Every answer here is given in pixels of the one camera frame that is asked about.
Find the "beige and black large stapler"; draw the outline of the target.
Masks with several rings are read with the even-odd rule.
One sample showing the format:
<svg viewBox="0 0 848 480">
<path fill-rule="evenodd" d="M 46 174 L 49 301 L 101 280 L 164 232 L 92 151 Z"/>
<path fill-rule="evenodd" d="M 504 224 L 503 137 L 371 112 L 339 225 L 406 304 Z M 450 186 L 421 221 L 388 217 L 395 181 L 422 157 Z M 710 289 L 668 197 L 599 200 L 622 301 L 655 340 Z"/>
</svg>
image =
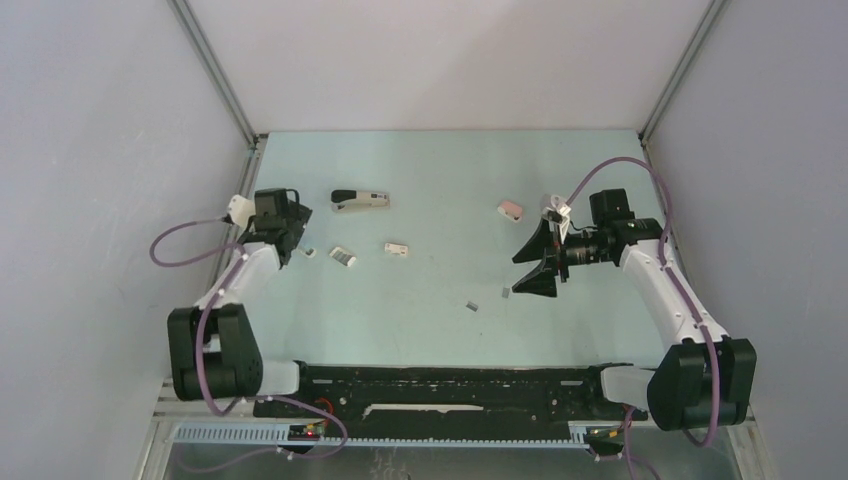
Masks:
<svg viewBox="0 0 848 480">
<path fill-rule="evenodd" d="M 330 194 L 331 208 L 336 213 L 354 213 L 390 207 L 390 197 L 384 192 L 336 189 Z"/>
</svg>

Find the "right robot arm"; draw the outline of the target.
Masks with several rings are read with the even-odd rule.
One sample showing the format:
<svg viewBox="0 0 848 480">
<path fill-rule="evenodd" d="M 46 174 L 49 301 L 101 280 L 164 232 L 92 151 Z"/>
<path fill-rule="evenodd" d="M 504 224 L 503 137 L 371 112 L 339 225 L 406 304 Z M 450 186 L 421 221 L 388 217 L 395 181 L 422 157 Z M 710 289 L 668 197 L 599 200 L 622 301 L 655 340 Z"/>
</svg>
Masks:
<svg viewBox="0 0 848 480">
<path fill-rule="evenodd" d="M 512 258 L 536 266 L 512 292 L 554 298 L 571 268 L 611 263 L 636 288 L 667 351 L 654 369 L 603 368 L 581 392 L 585 411 L 606 418 L 626 404 L 648 412 L 665 431 L 742 423 L 757 361 L 752 343 L 732 338 L 715 321 L 662 241 L 659 221 L 637 217 L 625 190 L 595 193 L 590 207 L 592 225 L 572 233 L 570 205 L 544 196 L 536 231 Z"/>
</svg>

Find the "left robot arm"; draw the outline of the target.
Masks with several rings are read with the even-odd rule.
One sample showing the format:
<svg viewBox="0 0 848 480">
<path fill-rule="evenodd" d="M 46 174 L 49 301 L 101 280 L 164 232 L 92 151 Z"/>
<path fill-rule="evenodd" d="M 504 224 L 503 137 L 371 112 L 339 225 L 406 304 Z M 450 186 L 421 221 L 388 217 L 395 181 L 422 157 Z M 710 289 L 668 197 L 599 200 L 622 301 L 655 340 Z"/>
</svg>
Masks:
<svg viewBox="0 0 848 480">
<path fill-rule="evenodd" d="M 272 188 L 252 198 L 235 195 L 220 222 L 238 237 L 213 250 L 230 260 L 210 289 L 167 317 L 171 376 L 181 401 L 215 403 L 260 393 L 264 365 L 248 300 L 291 260 L 312 211 L 295 189 Z"/>
</svg>

